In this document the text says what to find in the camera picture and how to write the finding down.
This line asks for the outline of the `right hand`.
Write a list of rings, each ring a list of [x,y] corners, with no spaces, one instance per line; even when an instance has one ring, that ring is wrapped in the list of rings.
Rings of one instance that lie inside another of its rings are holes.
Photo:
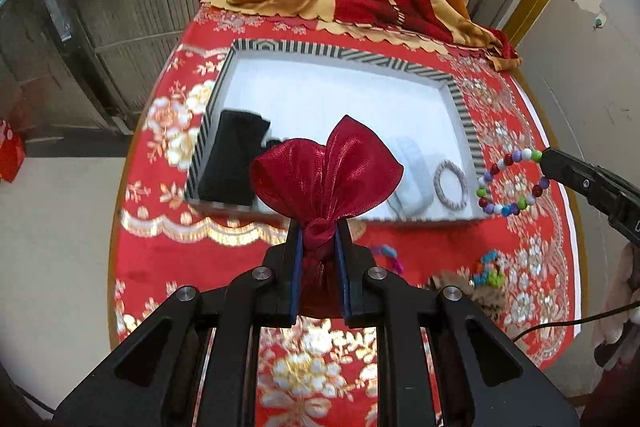
[[[639,300],[639,248],[628,243],[620,253],[617,271],[603,303],[603,312]],[[597,366],[610,371],[615,365],[628,365],[639,353],[639,309],[622,311],[597,319],[592,345]]]

